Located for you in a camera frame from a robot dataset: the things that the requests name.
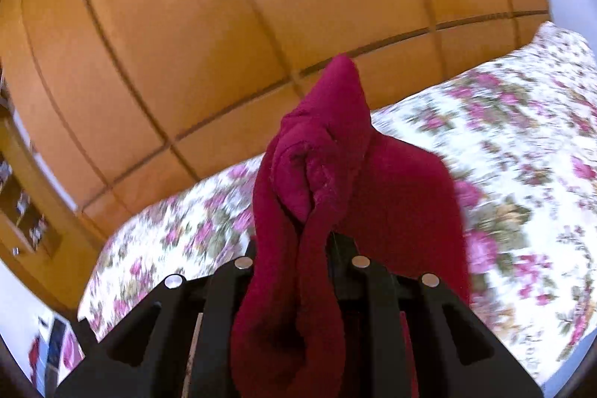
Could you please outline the floral bedspread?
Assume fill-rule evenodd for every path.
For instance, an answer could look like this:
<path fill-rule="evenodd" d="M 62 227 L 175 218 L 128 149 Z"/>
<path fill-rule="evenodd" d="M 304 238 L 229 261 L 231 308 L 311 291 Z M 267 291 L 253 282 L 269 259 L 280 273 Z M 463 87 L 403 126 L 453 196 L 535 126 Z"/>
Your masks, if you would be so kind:
<path fill-rule="evenodd" d="M 596 336 L 596 59 L 544 22 L 532 41 L 375 111 L 374 127 L 441 157 L 465 218 L 472 309 L 544 395 Z M 108 241 L 77 315 L 104 337 L 167 275 L 245 251 L 259 157 L 147 207 Z"/>

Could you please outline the dark red knit sweater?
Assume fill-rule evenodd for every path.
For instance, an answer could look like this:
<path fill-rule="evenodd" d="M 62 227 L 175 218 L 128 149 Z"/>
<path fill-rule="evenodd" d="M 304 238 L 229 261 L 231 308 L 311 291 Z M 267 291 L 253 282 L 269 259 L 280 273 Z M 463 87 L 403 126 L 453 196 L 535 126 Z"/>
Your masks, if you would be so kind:
<path fill-rule="evenodd" d="M 231 340 L 244 397 L 334 397 L 345 364 L 333 232 L 390 272 L 471 298 L 462 210 L 436 154 L 377 131 L 357 67 L 334 57 L 280 123 L 253 190 L 254 274 Z"/>

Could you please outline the wooden wardrobe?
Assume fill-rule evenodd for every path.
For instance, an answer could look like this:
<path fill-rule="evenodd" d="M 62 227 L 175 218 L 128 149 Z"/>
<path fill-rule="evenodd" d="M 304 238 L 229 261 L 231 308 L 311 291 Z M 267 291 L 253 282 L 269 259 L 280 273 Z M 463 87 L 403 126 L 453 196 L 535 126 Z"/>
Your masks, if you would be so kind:
<path fill-rule="evenodd" d="M 6 227 L 3 260 L 78 307 L 129 216 L 259 154 L 331 57 L 373 108 L 531 40 L 547 0 L 1 0 L 1 73 L 20 125 L 1 150 L 50 223 Z"/>

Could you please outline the wooden shelf unit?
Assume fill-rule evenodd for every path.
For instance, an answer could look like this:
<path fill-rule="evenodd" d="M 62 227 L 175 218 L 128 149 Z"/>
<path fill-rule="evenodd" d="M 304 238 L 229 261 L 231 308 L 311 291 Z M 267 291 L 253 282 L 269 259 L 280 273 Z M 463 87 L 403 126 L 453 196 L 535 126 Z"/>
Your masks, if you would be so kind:
<path fill-rule="evenodd" d="M 23 183 L 24 163 L 34 163 L 30 140 L 1 73 L 1 245 L 15 258 L 36 254 L 49 261 L 62 238 Z"/>

